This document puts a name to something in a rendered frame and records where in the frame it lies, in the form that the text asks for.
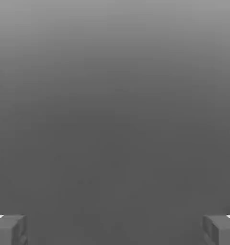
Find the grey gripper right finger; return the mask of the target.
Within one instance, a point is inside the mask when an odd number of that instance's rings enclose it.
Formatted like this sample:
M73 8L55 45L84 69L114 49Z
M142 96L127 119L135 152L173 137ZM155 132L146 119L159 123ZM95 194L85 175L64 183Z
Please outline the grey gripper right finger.
M205 215L202 218L205 245L230 245L230 215Z

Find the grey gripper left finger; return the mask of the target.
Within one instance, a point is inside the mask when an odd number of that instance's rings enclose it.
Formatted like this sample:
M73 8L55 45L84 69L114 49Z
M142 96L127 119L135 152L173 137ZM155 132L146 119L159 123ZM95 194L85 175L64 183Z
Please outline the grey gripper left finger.
M0 215L0 245L28 245L27 216Z

